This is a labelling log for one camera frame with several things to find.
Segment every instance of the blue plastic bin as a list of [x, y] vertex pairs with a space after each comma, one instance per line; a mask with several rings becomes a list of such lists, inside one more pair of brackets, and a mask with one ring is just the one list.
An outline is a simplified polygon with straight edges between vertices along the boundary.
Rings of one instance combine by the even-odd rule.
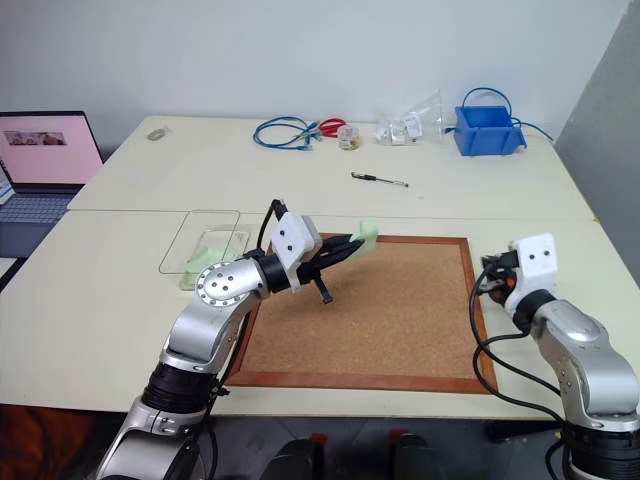
[[454, 138], [461, 155], [511, 155], [523, 145], [522, 129], [503, 106], [456, 107]]

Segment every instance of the pen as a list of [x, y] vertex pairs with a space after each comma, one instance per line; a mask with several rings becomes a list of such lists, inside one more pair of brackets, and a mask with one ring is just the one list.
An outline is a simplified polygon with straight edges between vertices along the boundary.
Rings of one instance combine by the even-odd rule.
[[353, 178], [359, 178], [360, 180], [371, 180], [372, 182], [384, 182], [391, 183], [393, 185], [400, 185], [401, 187], [409, 187], [409, 184], [406, 182], [401, 182], [399, 180], [387, 180], [386, 178], [376, 177], [375, 175], [369, 175], [367, 173], [351, 172], [351, 176]]

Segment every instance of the wooden frame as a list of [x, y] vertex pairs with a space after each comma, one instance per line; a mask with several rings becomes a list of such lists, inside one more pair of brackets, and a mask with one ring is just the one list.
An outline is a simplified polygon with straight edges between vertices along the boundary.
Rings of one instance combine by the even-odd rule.
[[[475, 274], [471, 261], [469, 243], [466, 238], [458, 237], [410, 237], [410, 236], [378, 236], [383, 243], [425, 243], [458, 245], [464, 271], [467, 293], [471, 294], [475, 283]], [[488, 393], [476, 378], [403, 376], [382, 374], [354, 373], [305, 373], [305, 372], [268, 372], [247, 371], [242, 369], [243, 360], [249, 345], [251, 333], [255, 325], [259, 308], [249, 318], [249, 325], [244, 336], [238, 356], [229, 375], [229, 385], [264, 386], [264, 387], [313, 387], [313, 388], [354, 388], [379, 390], [409, 390], [456, 393]], [[483, 338], [487, 332], [482, 316], [480, 302], [476, 300], [476, 323]], [[486, 355], [480, 357], [480, 370], [488, 383], [497, 389], [497, 381], [493, 363]]]

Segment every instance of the black cable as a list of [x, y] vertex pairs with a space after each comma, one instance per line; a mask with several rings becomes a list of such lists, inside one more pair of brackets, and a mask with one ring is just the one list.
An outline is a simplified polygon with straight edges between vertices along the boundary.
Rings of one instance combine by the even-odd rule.
[[569, 446], [565, 444], [564, 450], [562, 451], [562, 473], [566, 480], [574, 480], [576, 478], [571, 470], [571, 463], [569, 461], [570, 454], [571, 450]]
[[480, 372], [480, 368], [478, 366], [478, 357], [480, 356], [481, 353], [482, 353], [482, 350], [481, 350], [480, 346], [478, 346], [476, 348], [475, 352], [473, 352], [473, 371], [476, 374], [476, 377], [478, 378], [478, 381], [480, 382], [480, 384], [487, 391], [489, 391], [489, 393], [491, 393], [491, 394], [495, 395], [496, 397], [498, 397], [499, 399], [504, 400], [505, 402], [511, 403], [513, 405], [518, 405], [520, 407], [531, 408], [533, 410], [538, 410], [540, 412], [546, 413], [547, 415], [552, 417], [555, 421], [559, 422], [560, 424], [564, 423], [564, 419], [560, 415], [558, 415], [556, 412], [554, 412], [550, 408], [545, 407], [544, 405], [539, 405], [537, 403], [531, 403], [531, 402], [525, 402], [524, 400], [518, 400], [517, 398], [513, 398], [513, 397], [509, 397], [507, 395], [504, 395], [504, 394], [500, 393], [498, 390], [496, 390], [495, 388], [493, 388], [489, 384], [487, 379], [484, 378], [482, 376], [482, 373]]
[[[546, 382], [545, 380], [543, 380], [543, 379], [541, 379], [539, 377], [536, 377], [535, 375], [532, 375], [529, 372], [525, 372], [524, 370], [521, 370], [521, 369], [519, 369], [517, 367], [514, 367], [510, 363], [505, 362], [500, 357], [498, 357], [493, 352], [491, 352], [491, 350], [489, 350], [487, 348], [488, 343], [485, 345], [484, 341], [480, 337], [480, 332], [478, 331], [478, 325], [476, 324], [476, 299], [478, 298], [478, 291], [480, 290], [480, 285], [482, 284], [482, 281], [486, 278], [486, 276], [488, 275], [489, 271], [492, 268], [493, 268], [492, 264], [488, 264], [484, 268], [484, 270], [482, 271], [482, 273], [478, 277], [478, 280], [476, 280], [476, 283], [473, 286], [473, 290], [471, 290], [471, 295], [469, 296], [469, 320], [471, 322], [471, 331], [473, 332], [473, 336], [476, 339], [476, 343], [478, 344], [478, 347], [490, 359], [492, 359], [494, 362], [502, 365], [507, 370], [511, 370], [513, 373], [515, 373], [517, 375], [520, 375], [520, 376], [525, 377], [525, 378], [527, 378], [527, 379], [529, 379], [529, 380], [531, 380], [533, 382], [536, 382], [538, 385], [542, 385], [543, 387], [551, 390], [553, 393], [555, 393], [556, 395], [559, 396], [560, 395], [560, 390], [557, 387], [551, 385], [549, 382]], [[518, 338], [525, 338], [526, 336], [528, 336], [528, 333], [524, 333], [523, 332], [521, 334], [514, 334], [514, 335], [505, 336], [505, 337], [508, 337], [508, 338], [505, 338], [505, 339], [518, 339]]]
[[216, 466], [218, 465], [218, 439], [216, 437], [216, 433], [213, 430], [213, 422], [211, 421], [211, 417], [208, 415], [207, 417], [205, 417], [205, 425], [207, 427], [207, 432], [209, 433], [209, 438], [211, 440], [211, 469], [209, 469], [207, 480], [213, 480], [213, 477], [216, 474]]
[[216, 473], [216, 467], [218, 465], [218, 440], [216, 437], [215, 430], [213, 428], [213, 422], [211, 420], [211, 410], [213, 409], [213, 405], [216, 402], [216, 399], [220, 396], [219, 393], [224, 387], [224, 384], [227, 382], [229, 378], [229, 374], [231, 373], [231, 368], [236, 363], [236, 359], [238, 358], [238, 353], [240, 352], [240, 348], [244, 343], [244, 338], [247, 334], [247, 329], [249, 326], [249, 317], [250, 314], [246, 314], [244, 319], [242, 320], [242, 325], [240, 325], [240, 331], [238, 332], [238, 339], [236, 340], [235, 345], [233, 346], [233, 350], [231, 351], [231, 357], [227, 362], [227, 368], [225, 368], [224, 373], [220, 377], [220, 381], [217, 382], [215, 390], [211, 392], [211, 396], [209, 399], [209, 403], [207, 404], [207, 411], [205, 412], [204, 418], [202, 419], [203, 426], [206, 428], [207, 433], [209, 434], [209, 439], [211, 441], [211, 468], [209, 469], [209, 474], [207, 475], [207, 480], [213, 480], [213, 477]]
[[553, 480], [560, 480], [560, 478], [556, 475], [556, 472], [553, 469], [553, 464], [551, 463], [551, 460], [553, 459], [553, 454], [556, 453], [558, 449], [563, 445], [564, 445], [564, 442], [562, 441], [562, 439], [558, 440], [557, 442], [555, 442], [553, 445], [549, 447], [549, 449], [547, 450], [547, 453], [545, 453], [544, 455], [544, 464], [547, 466], [547, 471], [549, 472], [549, 476]]
[[266, 215], [264, 216], [264, 220], [262, 220], [262, 225], [260, 226], [260, 232], [258, 233], [258, 241], [256, 242], [256, 248], [262, 248], [262, 237], [264, 237], [264, 231], [267, 229], [267, 224], [269, 223], [269, 219], [273, 214], [274, 202], [271, 202], [269, 205], [269, 209], [267, 210]]
[[284, 204], [282, 200], [274, 199], [271, 201], [271, 205], [269, 205], [269, 209], [267, 210], [266, 215], [264, 216], [264, 220], [262, 220], [262, 225], [260, 225], [260, 232], [258, 233], [258, 241], [256, 242], [256, 248], [262, 248], [262, 237], [264, 237], [264, 231], [267, 229], [267, 224], [269, 223], [269, 219], [271, 215], [276, 214], [276, 218], [280, 220], [280, 217], [284, 215], [287, 211], [287, 206]]

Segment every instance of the laptop keyboard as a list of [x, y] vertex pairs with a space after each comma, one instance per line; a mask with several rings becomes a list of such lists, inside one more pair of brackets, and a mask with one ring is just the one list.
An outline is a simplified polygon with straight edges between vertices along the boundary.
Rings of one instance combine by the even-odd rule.
[[0, 222], [56, 223], [70, 201], [71, 197], [15, 195], [0, 208]]

